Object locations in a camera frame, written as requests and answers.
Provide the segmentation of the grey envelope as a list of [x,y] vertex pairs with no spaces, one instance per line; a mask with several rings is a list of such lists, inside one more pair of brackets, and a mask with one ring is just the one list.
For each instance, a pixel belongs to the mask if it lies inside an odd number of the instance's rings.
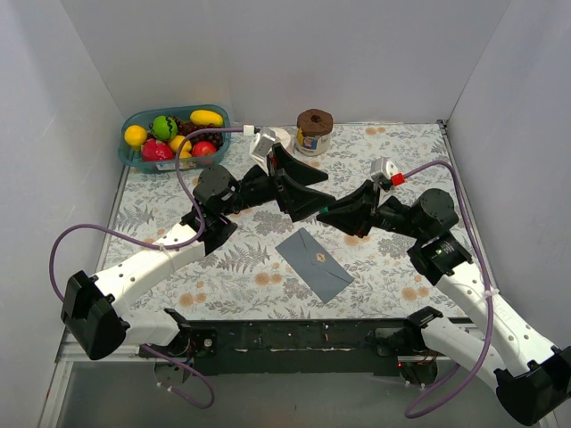
[[305,228],[286,238],[276,250],[323,303],[329,303],[354,281]]

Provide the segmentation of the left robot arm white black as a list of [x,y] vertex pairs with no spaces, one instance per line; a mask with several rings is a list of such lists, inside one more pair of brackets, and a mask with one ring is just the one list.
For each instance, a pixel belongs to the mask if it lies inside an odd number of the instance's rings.
[[61,319],[87,356],[100,360],[123,344],[157,345],[172,356],[190,344],[187,321],[174,309],[143,316],[132,306],[155,285],[186,265],[207,257],[236,231],[229,215],[276,202],[293,222],[334,201],[313,189],[326,172],[294,158],[273,144],[260,165],[236,179],[225,167],[205,168],[193,190],[196,205],[157,242],[121,263],[88,275],[71,276]]

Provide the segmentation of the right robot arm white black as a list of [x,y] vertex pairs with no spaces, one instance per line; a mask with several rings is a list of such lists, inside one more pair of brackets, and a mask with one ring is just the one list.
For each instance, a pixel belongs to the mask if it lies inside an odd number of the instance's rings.
[[445,191],[431,188],[410,206],[394,196],[380,199],[366,181],[358,190],[320,211],[318,221],[348,235],[371,228],[408,236],[414,268],[460,307],[484,334],[482,340],[455,326],[442,312],[422,308],[385,339],[414,354],[442,353],[477,376],[507,413],[532,426],[570,398],[570,349],[561,349],[534,330],[490,285],[470,253],[451,233],[459,217]]

